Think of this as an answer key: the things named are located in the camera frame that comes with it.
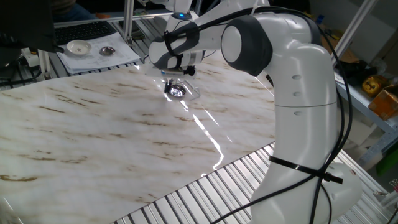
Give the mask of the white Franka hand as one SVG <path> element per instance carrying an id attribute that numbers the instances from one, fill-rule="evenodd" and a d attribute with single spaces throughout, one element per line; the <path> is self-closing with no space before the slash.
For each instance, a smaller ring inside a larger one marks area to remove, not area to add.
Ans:
<path id="1" fill-rule="evenodd" d="M 188 66 L 185 70 L 182 68 L 160 70 L 150 61 L 145 61 L 145 74 L 152 77 L 195 77 L 197 74 L 194 66 Z M 173 86 L 173 79 L 165 79 L 164 92 L 170 93 Z"/>

